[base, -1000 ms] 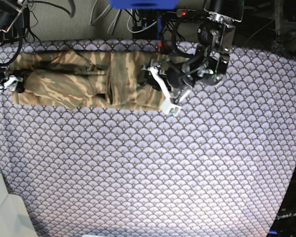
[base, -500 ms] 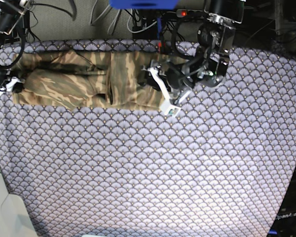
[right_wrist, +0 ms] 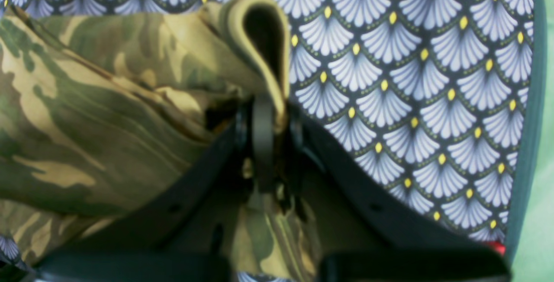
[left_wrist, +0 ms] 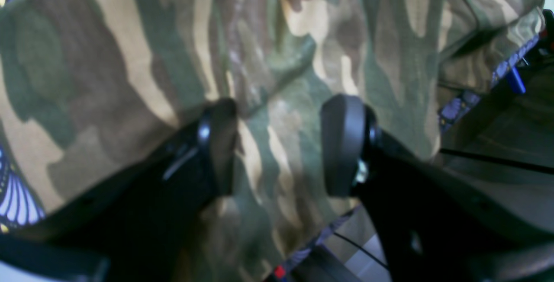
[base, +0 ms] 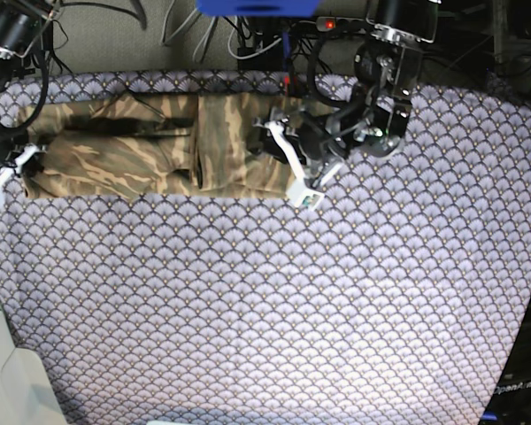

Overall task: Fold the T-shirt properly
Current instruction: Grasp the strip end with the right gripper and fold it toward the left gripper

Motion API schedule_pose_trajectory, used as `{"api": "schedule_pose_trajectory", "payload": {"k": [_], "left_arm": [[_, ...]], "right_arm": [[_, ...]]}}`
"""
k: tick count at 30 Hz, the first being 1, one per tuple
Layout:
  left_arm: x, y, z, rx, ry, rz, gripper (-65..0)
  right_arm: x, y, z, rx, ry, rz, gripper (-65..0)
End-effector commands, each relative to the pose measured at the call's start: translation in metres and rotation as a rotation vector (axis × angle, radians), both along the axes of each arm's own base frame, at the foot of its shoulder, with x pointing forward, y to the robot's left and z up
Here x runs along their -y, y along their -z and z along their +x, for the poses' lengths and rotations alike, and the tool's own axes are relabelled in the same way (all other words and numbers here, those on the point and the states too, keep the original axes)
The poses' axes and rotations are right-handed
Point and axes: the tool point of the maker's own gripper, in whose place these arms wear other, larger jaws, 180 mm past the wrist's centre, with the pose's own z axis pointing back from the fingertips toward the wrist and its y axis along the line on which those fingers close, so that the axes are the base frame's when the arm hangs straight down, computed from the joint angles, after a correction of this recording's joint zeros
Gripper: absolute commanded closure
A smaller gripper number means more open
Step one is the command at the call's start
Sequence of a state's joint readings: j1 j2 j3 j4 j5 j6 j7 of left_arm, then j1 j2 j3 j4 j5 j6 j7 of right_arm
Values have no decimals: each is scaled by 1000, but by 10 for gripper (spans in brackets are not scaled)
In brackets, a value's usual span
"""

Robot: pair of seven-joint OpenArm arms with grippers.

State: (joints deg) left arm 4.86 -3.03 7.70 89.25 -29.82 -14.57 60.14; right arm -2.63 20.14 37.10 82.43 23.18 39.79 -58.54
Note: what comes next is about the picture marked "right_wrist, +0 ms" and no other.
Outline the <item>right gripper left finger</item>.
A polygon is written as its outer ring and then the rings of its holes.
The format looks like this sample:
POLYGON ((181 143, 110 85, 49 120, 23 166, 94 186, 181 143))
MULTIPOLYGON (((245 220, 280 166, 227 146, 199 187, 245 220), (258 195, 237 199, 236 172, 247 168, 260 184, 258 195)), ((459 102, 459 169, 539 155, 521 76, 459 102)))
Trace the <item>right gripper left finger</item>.
POLYGON ((36 282, 235 282, 239 209, 271 189, 268 96, 235 120, 171 188, 124 219, 40 262, 36 282))

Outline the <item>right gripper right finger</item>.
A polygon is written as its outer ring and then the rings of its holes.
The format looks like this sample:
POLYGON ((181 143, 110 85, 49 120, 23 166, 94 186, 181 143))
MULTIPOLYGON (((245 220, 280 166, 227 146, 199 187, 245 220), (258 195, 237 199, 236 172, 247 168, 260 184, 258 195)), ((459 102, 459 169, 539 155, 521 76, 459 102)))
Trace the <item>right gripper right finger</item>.
POLYGON ((317 282, 509 282, 502 256, 390 195, 289 105, 293 192, 315 218, 317 282))

